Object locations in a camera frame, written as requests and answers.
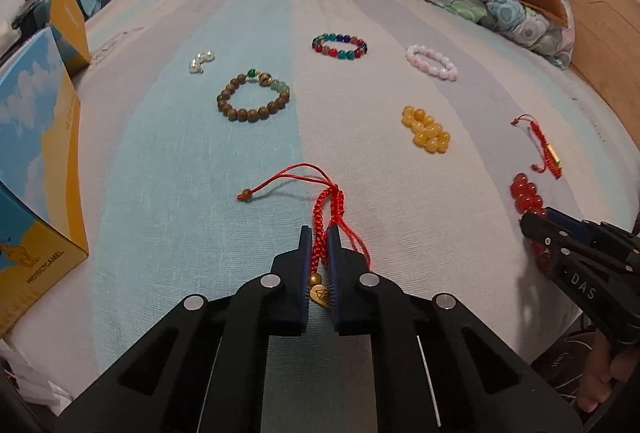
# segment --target white bead bracelet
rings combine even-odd
[[[442,63],[444,68],[431,65],[429,61],[427,61],[427,58]],[[426,48],[424,45],[411,45],[411,47],[406,50],[406,59],[411,65],[431,76],[439,77],[443,80],[448,79],[449,81],[458,79],[458,69],[451,60],[443,56],[440,52]]]

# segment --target red cord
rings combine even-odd
[[[542,130],[540,130],[540,125],[538,124],[536,118],[530,116],[529,114],[522,114],[519,118],[511,121],[511,124],[513,124],[513,126],[516,126],[520,121],[527,121],[527,123],[529,123],[531,126],[531,131],[535,134],[536,137],[538,137],[538,140],[540,141],[540,155],[542,155],[544,168],[542,166],[538,166],[537,164],[532,164],[531,169],[533,171],[537,171],[538,173],[543,173],[548,168],[549,171],[553,173],[554,177],[556,177],[556,179],[560,178],[562,176],[562,169],[560,168],[560,165],[557,165],[553,160],[551,152],[549,151],[549,142],[548,140],[546,140],[545,134],[543,134]]]
[[[306,166],[307,168],[313,168],[319,172],[319,174],[324,177],[323,179],[313,178],[313,177],[305,177],[300,175],[293,175],[287,173],[294,168],[300,168],[301,166]],[[300,164],[294,164],[293,166],[289,166],[281,171],[278,171],[273,177],[266,180],[258,187],[254,189],[245,189],[240,193],[236,199],[241,202],[248,202],[251,200],[252,195],[263,189],[265,186],[269,185],[276,179],[279,178],[292,178],[296,180],[304,180],[306,182],[315,182],[316,184],[323,184],[327,186],[324,191],[322,191],[318,198],[316,199],[316,204],[313,209],[313,227],[314,234],[316,238],[314,240],[313,248],[311,250],[311,272],[318,271],[318,263],[322,260],[322,264],[327,267],[326,261],[326,233],[329,225],[338,225],[340,229],[344,232],[345,235],[349,238],[351,242],[351,247],[354,251],[358,251],[358,246],[362,250],[362,254],[367,259],[367,267],[371,266],[371,257],[369,256],[369,251],[367,250],[367,246],[364,244],[362,239],[355,233],[344,221],[342,216],[344,215],[344,193],[338,188],[337,184],[334,184],[332,180],[327,176],[327,174],[322,171],[318,166],[314,166],[313,164],[309,164],[307,162],[301,162]],[[327,229],[324,228],[324,223],[322,223],[322,207],[324,206],[324,202],[327,198],[331,198],[331,218],[329,219],[329,224],[327,225]]]

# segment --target cardboard box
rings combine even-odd
[[[84,18],[71,2],[52,0],[50,26],[0,69],[0,337],[88,256],[80,105],[67,68],[80,70],[89,59]]]

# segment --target bed sheet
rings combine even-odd
[[[316,54],[323,32],[358,35],[369,53]],[[560,180],[531,174],[545,204],[625,229],[638,214],[640,154],[590,87],[423,0],[113,0],[88,37],[94,61],[77,88],[90,257],[10,337],[73,395],[183,296],[228,295],[296,247],[318,189],[235,199],[293,163],[317,164],[344,191],[376,272],[410,294],[453,293],[527,361],[578,311],[523,244],[509,184],[539,155],[510,122],[535,115],[564,163]],[[412,68],[411,44],[450,57],[458,81]],[[202,50],[215,61],[188,73]],[[216,96],[249,68],[291,84],[291,101],[266,121],[230,123]],[[267,90],[234,99],[259,106]],[[445,155],[412,144],[404,105],[450,132]],[[302,339],[271,341],[263,430],[375,431],[367,340],[337,337],[325,310],[310,310]]]

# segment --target hand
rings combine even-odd
[[[626,350],[613,359],[610,351],[607,338],[599,330],[596,331],[593,348],[580,378],[577,397],[578,406],[587,413],[592,413],[611,396],[612,379],[625,383],[628,381],[640,359],[640,349],[637,348]]]

